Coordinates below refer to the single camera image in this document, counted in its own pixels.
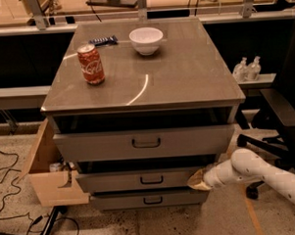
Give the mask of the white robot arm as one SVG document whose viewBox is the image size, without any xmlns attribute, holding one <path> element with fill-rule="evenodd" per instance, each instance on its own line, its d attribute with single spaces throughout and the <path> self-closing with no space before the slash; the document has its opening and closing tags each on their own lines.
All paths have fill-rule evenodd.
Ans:
<svg viewBox="0 0 295 235">
<path fill-rule="evenodd" d="M 206 191 L 250 181 L 264 181 L 295 206 L 295 173 L 267 163 L 250 149 L 237 149 L 230 159 L 198 169 L 186 184 L 194 190 Z"/>
</svg>

